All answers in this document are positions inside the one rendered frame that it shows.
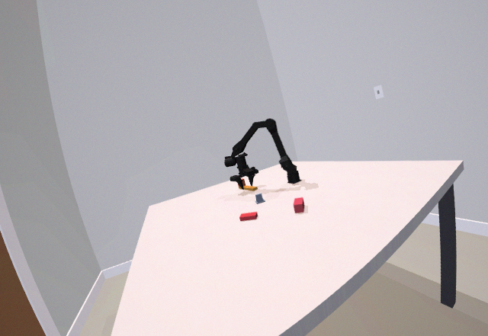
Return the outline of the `orange bar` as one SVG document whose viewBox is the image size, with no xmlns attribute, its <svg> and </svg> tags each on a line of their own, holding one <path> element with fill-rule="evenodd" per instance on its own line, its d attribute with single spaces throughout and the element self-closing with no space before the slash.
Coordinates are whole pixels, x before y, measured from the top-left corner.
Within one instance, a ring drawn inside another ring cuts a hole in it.
<svg viewBox="0 0 488 336">
<path fill-rule="evenodd" d="M 257 187 L 252 187 L 252 186 L 246 186 L 246 183 L 245 183 L 245 180 L 242 179 L 242 184 L 243 184 L 243 187 L 244 187 L 244 190 L 249 190 L 249 191 L 255 191 L 255 190 L 258 190 Z M 239 186 L 239 185 L 238 185 Z M 242 190 L 242 188 L 239 186 L 239 189 Z"/>
</svg>

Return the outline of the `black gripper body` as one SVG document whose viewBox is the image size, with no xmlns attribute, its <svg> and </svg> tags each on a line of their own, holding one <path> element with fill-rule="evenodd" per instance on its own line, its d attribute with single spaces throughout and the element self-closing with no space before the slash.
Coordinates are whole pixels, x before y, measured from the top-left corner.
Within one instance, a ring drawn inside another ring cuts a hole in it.
<svg viewBox="0 0 488 336">
<path fill-rule="evenodd" d="M 230 177 L 230 181 L 233 181 L 233 182 L 240 181 L 241 178 L 245 177 L 245 175 L 242 175 L 242 168 L 243 167 L 246 168 L 246 166 L 248 166 L 246 163 L 244 165 L 238 165 L 237 168 L 239 169 L 240 175 L 234 175 L 234 176 Z M 256 172 L 254 172 L 254 174 L 258 174 L 258 169 L 256 169 Z"/>
</svg>

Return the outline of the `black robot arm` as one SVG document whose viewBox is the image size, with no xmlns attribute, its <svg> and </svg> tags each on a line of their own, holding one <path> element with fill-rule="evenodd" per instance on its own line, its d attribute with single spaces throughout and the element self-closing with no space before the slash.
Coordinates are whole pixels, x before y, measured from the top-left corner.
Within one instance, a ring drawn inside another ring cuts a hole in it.
<svg viewBox="0 0 488 336">
<path fill-rule="evenodd" d="M 232 155 L 225 157 L 225 166 L 230 167 L 236 165 L 236 163 L 237 165 L 244 165 L 246 163 L 245 156 L 247 156 L 248 154 L 239 154 L 244 151 L 247 142 L 252 138 L 256 130 L 262 127 L 266 127 L 273 137 L 274 143 L 277 146 L 278 152 L 281 157 L 279 163 L 281 164 L 281 168 L 283 168 L 287 172 L 287 182 L 295 184 L 299 181 L 302 181 L 302 179 L 300 179 L 299 172 L 297 171 L 297 166 L 292 164 L 292 161 L 287 156 L 284 145 L 278 134 L 276 121 L 271 118 L 268 118 L 264 121 L 254 122 L 252 124 L 244 137 L 237 144 L 234 145 Z M 238 157 L 235 157 L 237 155 Z M 254 175 L 254 172 L 256 172 L 255 167 L 249 168 L 249 166 L 246 166 L 246 168 L 242 168 L 242 175 L 245 175 L 246 177 Z"/>
</svg>

